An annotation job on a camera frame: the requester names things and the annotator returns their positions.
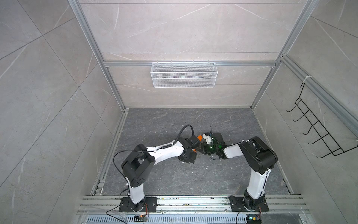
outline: black hook rack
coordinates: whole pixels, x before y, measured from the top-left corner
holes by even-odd
[[[316,133],[318,134],[318,136],[319,136],[319,139],[317,139],[316,141],[314,141],[313,143],[309,143],[308,142],[308,144],[309,145],[312,145],[312,144],[314,144],[314,143],[316,143],[316,142],[318,142],[319,140],[322,140],[323,142],[324,142],[324,144],[327,146],[327,148],[329,149],[329,151],[330,151],[330,153],[328,153],[328,154],[326,154],[326,155],[324,155],[324,156],[321,156],[321,157],[318,157],[318,156],[316,156],[317,158],[323,158],[323,157],[325,157],[325,156],[328,156],[328,155],[330,155],[330,154],[332,154],[332,155],[334,155],[334,156],[338,156],[338,155],[340,155],[340,154],[342,154],[342,153],[345,153],[345,152],[348,152],[348,151],[350,151],[350,150],[352,150],[352,149],[355,149],[355,148],[358,148],[358,145],[356,146],[356,147],[353,147],[353,148],[351,148],[351,149],[348,149],[348,150],[343,150],[342,149],[342,147],[338,144],[338,142],[333,138],[333,136],[329,133],[329,131],[326,129],[326,127],[321,123],[321,121],[316,117],[316,115],[311,111],[311,109],[309,109],[309,107],[305,104],[305,102],[301,99],[301,94],[302,94],[302,91],[303,91],[303,88],[305,87],[305,83],[302,83],[301,84],[301,86],[300,86],[300,88],[302,87],[302,89],[301,89],[301,92],[300,92],[300,96],[298,97],[298,99],[295,101],[295,106],[291,109],[291,110],[287,110],[287,112],[291,112],[294,108],[298,108],[298,109],[300,109],[300,111],[302,112],[302,116],[298,119],[298,120],[293,120],[293,121],[299,121],[301,118],[303,118],[303,117],[305,117],[307,120],[308,120],[308,122],[311,124],[311,127],[310,127],[310,129],[308,130],[308,132],[305,134],[305,133],[302,133],[302,134],[304,134],[304,135],[307,135],[309,132],[310,132],[310,130],[313,128],[315,131],[316,131]],[[302,108],[300,108],[300,106],[298,105],[299,103],[303,103],[305,106],[306,106],[306,108],[308,109],[306,112],[303,112],[303,110],[302,110]],[[311,114],[313,114],[313,116],[316,118],[316,122],[315,123],[312,123],[309,119],[308,119],[308,117],[306,116],[306,114],[308,113],[308,112],[311,112]],[[316,124],[320,124],[323,128],[324,128],[324,130],[327,132],[327,134],[325,134],[325,135],[323,135],[323,136],[321,136],[320,135],[320,133],[317,131],[317,129],[315,128],[315,125]],[[333,139],[333,141],[337,144],[337,146],[338,146],[338,149],[336,149],[336,150],[331,150],[331,148],[329,148],[329,146],[327,145],[327,143],[325,142],[325,140],[324,140],[324,137],[326,137],[326,136],[329,136],[329,137],[331,137],[332,139]]]

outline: mesh basket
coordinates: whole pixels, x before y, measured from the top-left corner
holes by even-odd
[[[153,63],[150,71],[155,88],[214,87],[218,70],[207,63]]]

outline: black wire rack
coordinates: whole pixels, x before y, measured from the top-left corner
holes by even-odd
[[[316,142],[318,142],[318,141],[320,141],[320,140],[322,140],[323,141],[323,143],[327,146],[327,148],[329,149],[329,151],[330,151],[330,153],[328,153],[328,154],[326,154],[326,155],[324,155],[324,156],[321,156],[321,157],[318,157],[318,156],[316,156],[317,158],[323,158],[323,157],[326,157],[326,156],[328,156],[328,155],[330,155],[330,154],[332,154],[332,155],[334,155],[334,156],[338,156],[338,155],[340,155],[340,154],[342,154],[342,153],[346,153],[346,152],[348,152],[348,151],[350,151],[350,150],[352,150],[352,149],[355,149],[355,148],[358,148],[358,145],[356,146],[356,147],[353,147],[353,148],[350,148],[350,149],[348,149],[348,150],[344,150],[344,149],[342,149],[342,147],[338,144],[338,142],[333,138],[333,136],[329,133],[329,131],[326,129],[326,127],[321,123],[321,121],[316,117],[316,115],[311,111],[311,109],[309,109],[309,107],[305,104],[305,102],[301,99],[301,94],[302,94],[302,91],[303,91],[303,88],[305,87],[305,83],[302,83],[301,84],[301,86],[300,86],[300,88],[302,88],[301,89],[301,92],[300,92],[300,96],[298,97],[298,99],[295,101],[295,106],[291,109],[291,110],[287,110],[287,112],[291,112],[293,109],[295,109],[296,107],[302,112],[302,116],[298,119],[298,120],[293,120],[293,121],[299,121],[301,118],[303,118],[303,117],[305,117],[307,120],[308,120],[308,122],[311,124],[311,127],[310,127],[310,129],[308,130],[308,132],[305,134],[305,133],[302,133],[302,134],[304,134],[304,135],[307,135],[310,131],[311,131],[311,129],[313,128],[315,131],[316,131],[316,133],[318,134],[318,136],[319,136],[319,139],[317,139],[316,141],[314,141],[314,142],[312,142],[312,143],[308,143],[309,145],[312,145],[312,144],[314,144],[314,143],[316,143]],[[303,110],[302,110],[302,108],[300,108],[300,106],[298,105],[299,103],[303,103],[305,106],[306,106],[306,108],[308,109],[306,112],[303,112]],[[308,119],[308,117],[306,116],[307,114],[308,114],[308,112],[310,112],[313,116],[314,116],[314,118],[317,120],[316,122],[312,122],[312,121],[310,121],[310,119]],[[321,135],[318,131],[317,131],[317,128],[315,127],[315,125],[317,126],[317,125],[321,125],[323,128],[324,128],[324,130],[327,132],[327,134],[325,134],[325,135]],[[335,149],[335,150],[332,150],[328,145],[327,145],[327,143],[326,143],[326,141],[325,141],[325,137],[331,137],[332,138],[332,140],[335,142],[335,144],[337,145],[337,149]]]

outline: white zip tie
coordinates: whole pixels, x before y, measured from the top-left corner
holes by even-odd
[[[306,76],[305,79],[303,80],[303,82],[305,82],[308,77],[312,77],[312,78],[313,78],[313,76]]]

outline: gray tile wall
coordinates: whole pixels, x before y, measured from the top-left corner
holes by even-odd
[[[0,9],[0,223],[70,223],[120,109],[66,0]]]
[[[105,60],[275,60],[305,1],[82,0]],[[112,67],[128,107],[249,107],[268,67],[220,67],[214,88],[155,89],[147,67]]]
[[[358,14],[357,1],[321,0],[289,51],[303,69],[318,80],[352,113],[358,115]],[[358,149],[329,153],[310,124],[294,107],[301,81],[285,66],[275,74],[255,114],[295,193],[304,196],[317,223],[357,223]],[[357,137],[307,87],[302,99],[340,146],[357,146]],[[330,137],[327,145],[337,149]]]

